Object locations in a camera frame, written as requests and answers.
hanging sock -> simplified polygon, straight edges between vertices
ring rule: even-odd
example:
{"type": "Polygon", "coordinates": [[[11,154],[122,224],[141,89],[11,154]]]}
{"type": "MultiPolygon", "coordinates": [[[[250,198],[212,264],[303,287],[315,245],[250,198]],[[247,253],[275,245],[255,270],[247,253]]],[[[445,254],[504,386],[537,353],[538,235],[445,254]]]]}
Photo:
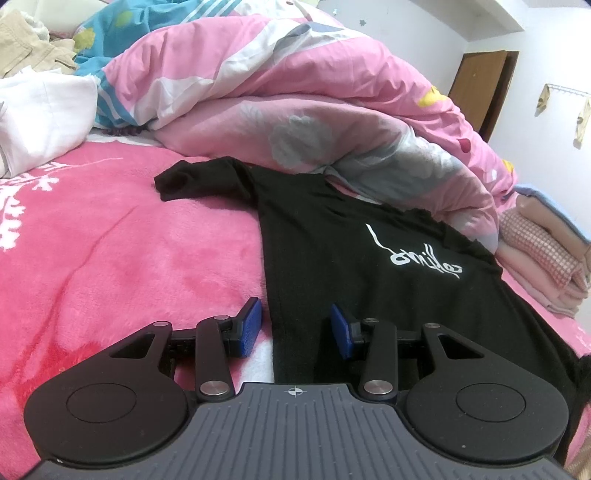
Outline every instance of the hanging sock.
{"type": "Polygon", "coordinates": [[[575,139],[580,144],[583,143],[583,137],[585,136],[585,129],[587,128],[587,122],[589,121],[589,117],[591,116],[591,97],[587,97],[585,99],[585,105],[579,113],[579,117],[577,118],[577,130],[575,139]]]}
{"type": "Polygon", "coordinates": [[[542,88],[540,98],[538,98],[538,111],[542,112],[548,106],[548,100],[550,99],[550,87],[546,83],[542,88]]]}

white cloth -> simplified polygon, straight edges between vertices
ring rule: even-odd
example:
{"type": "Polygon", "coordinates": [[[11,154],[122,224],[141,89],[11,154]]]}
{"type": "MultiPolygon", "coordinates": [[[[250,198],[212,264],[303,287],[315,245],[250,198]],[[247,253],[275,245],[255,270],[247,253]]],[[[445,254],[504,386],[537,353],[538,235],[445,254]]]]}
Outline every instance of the white cloth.
{"type": "Polygon", "coordinates": [[[90,76],[28,67],[0,79],[0,173],[12,178],[80,145],[95,120],[96,97],[90,76]]]}
{"type": "Polygon", "coordinates": [[[39,40],[49,41],[49,30],[42,22],[35,20],[27,12],[21,12],[22,17],[25,19],[31,30],[35,32],[35,35],[39,37],[39,40]]]}

pink fleece blanket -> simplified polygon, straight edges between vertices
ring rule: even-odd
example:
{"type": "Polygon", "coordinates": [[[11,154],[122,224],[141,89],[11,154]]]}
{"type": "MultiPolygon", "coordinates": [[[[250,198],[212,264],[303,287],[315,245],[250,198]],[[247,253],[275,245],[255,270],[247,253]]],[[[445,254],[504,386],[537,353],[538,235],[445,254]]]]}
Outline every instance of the pink fleece blanket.
{"type": "MultiPolygon", "coordinates": [[[[42,382],[153,321],[189,328],[237,312],[250,296],[264,299],[255,212],[217,197],[160,201],[152,178],[179,158],[85,143],[0,180],[0,472],[9,480],[38,461],[22,410],[42,382]]],[[[552,316],[506,279],[579,355],[591,352],[575,321],[552,316]]],[[[269,321],[232,376],[237,387],[272,381],[269,321]]]]}

t-shirt sleeve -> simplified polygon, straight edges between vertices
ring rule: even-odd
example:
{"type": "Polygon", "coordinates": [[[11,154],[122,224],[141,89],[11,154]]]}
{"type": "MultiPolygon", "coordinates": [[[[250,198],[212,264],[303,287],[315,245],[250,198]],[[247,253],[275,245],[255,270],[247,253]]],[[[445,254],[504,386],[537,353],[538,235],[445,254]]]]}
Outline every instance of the t-shirt sleeve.
{"type": "Polygon", "coordinates": [[[256,198],[249,168],[232,157],[198,163],[181,160],[154,177],[154,183],[163,202],[221,195],[254,204],[256,198]]]}

folded blanket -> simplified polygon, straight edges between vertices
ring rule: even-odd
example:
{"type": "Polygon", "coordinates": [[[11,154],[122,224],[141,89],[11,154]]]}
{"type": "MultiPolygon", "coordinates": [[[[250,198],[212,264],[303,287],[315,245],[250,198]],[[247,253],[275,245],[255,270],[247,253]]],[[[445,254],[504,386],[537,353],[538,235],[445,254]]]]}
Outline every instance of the folded blanket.
{"type": "Polygon", "coordinates": [[[541,203],[546,205],[552,212],[554,212],[564,223],[566,223],[570,229],[586,244],[591,244],[591,236],[583,232],[580,227],[575,223],[575,221],[569,216],[568,213],[564,211],[564,209],[556,203],[549,195],[546,195],[544,192],[541,192],[533,185],[527,183],[520,183],[515,185],[514,187],[517,193],[521,193],[522,195],[526,195],[528,197],[535,197],[541,203]]]}
{"type": "Polygon", "coordinates": [[[519,284],[524,288],[524,290],[527,293],[529,293],[537,302],[539,302],[549,312],[557,313],[560,315],[565,315],[565,316],[571,317],[571,318],[574,318],[574,316],[578,313],[578,311],[579,311],[578,307],[572,307],[572,308],[568,309],[565,307],[560,307],[560,306],[554,305],[550,301],[550,299],[546,298],[546,296],[542,292],[540,292],[539,290],[536,290],[533,287],[533,285],[530,282],[528,282],[525,279],[525,277],[523,277],[523,275],[521,275],[519,272],[513,270],[508,265],[505,265],[505,269],[511,275],[513,275],[513,278],[519,282],[519,284]]]}
{"type": "Polygon", "coordinates": [[[546,205],[536,197],[525,195],[518,195],[516,202],[517,210],[521,216],[548,230],[550,235],[558,240],[560,245],[577,260],[583,261],[585,259],[585,255],[591,250],[591,245],[581,240],[572,228],[546,205]]]}
{"type": "Polygon", "coordinates": [[[521,216],[516,208],[503,212],[499,220],[503,240],[535,260],[550,274],[559,289],[564,289],[571,280],[583,291],[589,289],[582,262],[546,230],[521,216]]]}
{"type": "Polygon", "coordinates": [[[562,299],[568,297],[561,297],[561,295],[567,292],[568,288],[559,288],[552,277],[550,277],[549,273],[529,255],[507,245],[504,241],[499,241],[496,257],[504,267],[509,267],[512,271],[521,275],[534,289],[540,292],[552,304],[559,308],[568,308],[562,301],[562,299]]]}

